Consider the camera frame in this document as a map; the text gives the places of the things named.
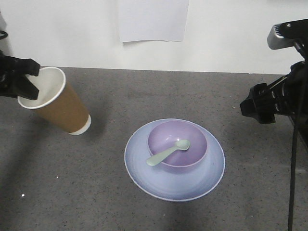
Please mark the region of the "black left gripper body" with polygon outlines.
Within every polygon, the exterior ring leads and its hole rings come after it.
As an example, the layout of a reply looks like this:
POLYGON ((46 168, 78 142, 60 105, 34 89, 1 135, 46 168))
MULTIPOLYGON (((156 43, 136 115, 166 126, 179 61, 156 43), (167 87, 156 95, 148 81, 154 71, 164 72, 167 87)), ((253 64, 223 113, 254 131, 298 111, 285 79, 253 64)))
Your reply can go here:
POLYGON ((17 59, 4 55, 0 51, 0 95, 5 97, 17 98, 16 92, 13 90, 14 74, 16 70, 17 59))

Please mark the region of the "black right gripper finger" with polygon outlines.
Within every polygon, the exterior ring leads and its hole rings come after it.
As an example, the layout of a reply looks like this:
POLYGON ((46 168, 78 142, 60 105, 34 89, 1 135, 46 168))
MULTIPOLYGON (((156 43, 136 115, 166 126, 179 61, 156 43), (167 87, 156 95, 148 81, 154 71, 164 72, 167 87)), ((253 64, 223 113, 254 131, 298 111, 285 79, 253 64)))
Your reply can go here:
POLYGON ((247 98, 240 103, 243 116, 254 118, 260 124, 275 122, 275 99, 266 83, 253 86, 247 98))

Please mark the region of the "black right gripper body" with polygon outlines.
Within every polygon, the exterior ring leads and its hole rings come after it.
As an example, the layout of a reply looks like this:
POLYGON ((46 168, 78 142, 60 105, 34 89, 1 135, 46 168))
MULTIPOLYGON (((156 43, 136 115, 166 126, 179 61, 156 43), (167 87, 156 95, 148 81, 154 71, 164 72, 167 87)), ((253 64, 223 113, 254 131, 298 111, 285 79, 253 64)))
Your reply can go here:
POLYGON ((274 114, 290 116, 297 113, 303 80, 307 76, 305 67, 304 61, 295 63, 289 74, 269 85, 274 114))

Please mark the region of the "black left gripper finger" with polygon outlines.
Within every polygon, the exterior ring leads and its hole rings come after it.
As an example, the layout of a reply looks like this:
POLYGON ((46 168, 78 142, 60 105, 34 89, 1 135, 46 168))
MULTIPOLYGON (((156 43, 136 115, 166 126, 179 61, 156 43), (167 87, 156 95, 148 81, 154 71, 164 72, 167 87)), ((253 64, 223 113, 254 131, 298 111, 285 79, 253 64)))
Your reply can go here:
POLYGON ((28 74, 32 76, 38 76, 40 70, 40 64, 32 59, 20 59, 10 58, 12 70, 15 70, 22 74, 28 74))
POLYGON ((15 91, 17 97, 23 97, 29 100, 36 100, 39 95, 39 89, 25 75, 20 75, 17 78, 15 91))

